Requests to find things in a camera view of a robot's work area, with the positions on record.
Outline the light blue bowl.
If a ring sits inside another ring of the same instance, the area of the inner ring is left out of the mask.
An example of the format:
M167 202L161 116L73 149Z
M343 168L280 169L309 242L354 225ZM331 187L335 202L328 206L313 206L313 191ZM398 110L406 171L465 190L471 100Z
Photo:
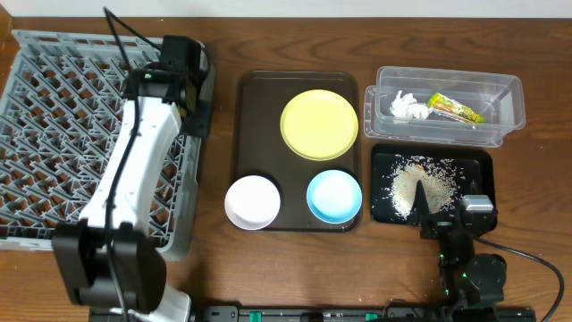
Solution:
M353 219L361 209L363 194L358 181L342 170L317 174L307 186L307 205L322 222L337 225Z

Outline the green orange snack wrapper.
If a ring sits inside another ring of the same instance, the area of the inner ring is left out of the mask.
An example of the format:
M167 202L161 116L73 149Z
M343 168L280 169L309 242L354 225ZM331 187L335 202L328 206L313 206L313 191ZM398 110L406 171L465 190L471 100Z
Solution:
M485 123L485 118L457 100L435 93L426 103L431 112L462 123Z

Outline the yellow plate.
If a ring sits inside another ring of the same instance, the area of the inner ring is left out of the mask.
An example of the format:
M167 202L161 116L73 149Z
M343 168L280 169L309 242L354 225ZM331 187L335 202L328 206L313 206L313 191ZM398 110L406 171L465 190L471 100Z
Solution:
M292 98L282 110L281 136L297 155L313 161L340 157L358 136L358 116L340 94L311 89Z

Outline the pink bowl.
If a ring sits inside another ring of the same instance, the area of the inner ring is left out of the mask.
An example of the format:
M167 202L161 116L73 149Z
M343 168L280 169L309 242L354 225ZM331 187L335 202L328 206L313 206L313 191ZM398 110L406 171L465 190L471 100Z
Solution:
M224 210L228 219L243 230L260 230L278 216L281 195L276 185L260 175L238 179L227 190Z

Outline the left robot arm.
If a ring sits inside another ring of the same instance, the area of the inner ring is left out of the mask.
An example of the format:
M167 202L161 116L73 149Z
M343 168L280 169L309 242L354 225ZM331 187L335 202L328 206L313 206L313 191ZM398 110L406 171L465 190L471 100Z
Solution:
M163 162L180 134L207 138L215 71L203 45L166 36L157 61L128 74L122 125L96 192L75 224L58 224L52 247L72 303L105 318L188 321L191 298L166 282L148 237Z

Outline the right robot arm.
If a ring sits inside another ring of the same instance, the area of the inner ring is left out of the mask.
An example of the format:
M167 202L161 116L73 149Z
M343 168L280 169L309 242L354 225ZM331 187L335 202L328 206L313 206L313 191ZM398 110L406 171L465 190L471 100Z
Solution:
M420 237L439 242L439 270L446 300L435 310L440 321L496 321L495 304L504 300L507 264L502 256L477 253L474 242L496 222L498 211L486 195L478 195L476 182L446 219L432 214L422 182L408 221L421 227Z

